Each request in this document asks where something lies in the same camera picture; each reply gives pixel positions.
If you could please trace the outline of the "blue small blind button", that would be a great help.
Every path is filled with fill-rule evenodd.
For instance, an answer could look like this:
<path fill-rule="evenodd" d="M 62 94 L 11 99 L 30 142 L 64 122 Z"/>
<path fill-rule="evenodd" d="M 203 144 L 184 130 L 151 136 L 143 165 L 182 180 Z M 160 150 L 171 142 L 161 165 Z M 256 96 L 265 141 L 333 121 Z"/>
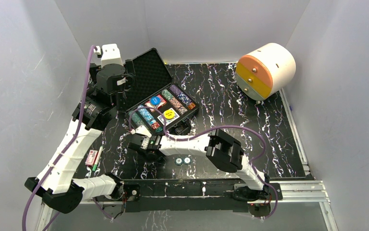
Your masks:
<path fill-rule="evenodd" d="M 151 97 L 150 103 L 153 106 L 158 106 L 161 102 L 161 99 L 158 96 Z"/>

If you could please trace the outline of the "red playing card deck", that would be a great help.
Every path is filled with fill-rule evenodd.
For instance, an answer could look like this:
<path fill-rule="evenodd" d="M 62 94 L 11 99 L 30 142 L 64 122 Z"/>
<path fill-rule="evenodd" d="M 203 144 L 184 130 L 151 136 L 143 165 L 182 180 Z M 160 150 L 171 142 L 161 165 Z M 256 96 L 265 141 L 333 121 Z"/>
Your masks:
<path fill-rule="evenodd" d="M 166 100 L 160 94 L 152 96 L 146 103 L 145 106 L 150 107 L 150 111 L 154 112 L 154 108 L 159 109 L 166 105 Z"/>

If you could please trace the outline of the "yellow big blind button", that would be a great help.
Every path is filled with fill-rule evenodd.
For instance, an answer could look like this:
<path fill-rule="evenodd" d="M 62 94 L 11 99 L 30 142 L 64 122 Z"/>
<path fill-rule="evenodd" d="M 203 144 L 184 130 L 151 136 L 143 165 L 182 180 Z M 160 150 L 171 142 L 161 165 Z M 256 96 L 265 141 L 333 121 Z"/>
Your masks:
<path fill-rule="evenodd" d="M 164 111 L 163 115 L 164 115 L 165 119 L 171 120 L 171 119 L 175 118 L 176 112 L 173 109 L 168 109 L 168 110 Z"/>

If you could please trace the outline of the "triangular all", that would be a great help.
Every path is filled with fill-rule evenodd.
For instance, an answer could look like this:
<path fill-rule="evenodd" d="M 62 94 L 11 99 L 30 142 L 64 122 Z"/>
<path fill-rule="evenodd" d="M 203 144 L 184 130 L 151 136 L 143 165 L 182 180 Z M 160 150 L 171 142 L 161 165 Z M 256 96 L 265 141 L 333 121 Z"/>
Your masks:
<path fill-rule="evenodd" d="M 147 106 L 152 107 L 152 108 L 160 108 L 161 106 L 163 106 L 163 105 L 165 105 L 165 104 L 166 104 L 166 101 L 165 101 L 164 99 L 161 99 L 161 102 L 160 102 L 160 104 L 159 104 L 158 106 L 153 106 L 153 105 L 151 105 L 150 101 L 148 101 L 148 102 L 146 103 L 146 105 L 147 105 Z"/>

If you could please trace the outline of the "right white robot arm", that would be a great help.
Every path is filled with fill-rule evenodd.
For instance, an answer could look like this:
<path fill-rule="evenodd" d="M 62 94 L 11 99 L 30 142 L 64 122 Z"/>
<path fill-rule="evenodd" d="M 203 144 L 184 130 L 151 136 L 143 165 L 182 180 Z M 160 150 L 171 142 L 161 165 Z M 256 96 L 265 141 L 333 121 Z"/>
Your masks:
<path fill-rule="evenodd" d="M 242 180 L 233 187 L 233 199 L 243 202 L 280 199 L 279 191 L 269 183 L 269 176 L 257 170 L 245 155 L 241 143 L 222 129 L 195 136 L 146 136 L 137 132 L 131 135 L 128 148 L 151 161 L 176 154 L 206 157 L 218 170 L 234 173 Z"/>

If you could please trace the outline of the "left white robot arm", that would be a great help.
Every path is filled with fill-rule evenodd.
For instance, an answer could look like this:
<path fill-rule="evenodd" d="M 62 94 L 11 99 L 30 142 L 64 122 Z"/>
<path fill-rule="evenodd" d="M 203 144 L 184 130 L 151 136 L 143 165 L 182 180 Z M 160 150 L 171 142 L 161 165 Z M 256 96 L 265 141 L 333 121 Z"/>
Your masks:
<path fill-rule="evenodd" d="M 70 213 L 82 201 L 105 196 L 120 200 L 124 182 L 112 173 L 99 177 L 75 179 L 76 172 L 93 142 L 117 117 L 126 104 L 126 92 L 136 84 L 132 60 L 124 64 L 90 64 L 82 99 L 72 114 L 68 130 L 50 162 L 36 177 L 25 181 L 25 187 L 41 197 L 48 207 Z"/>

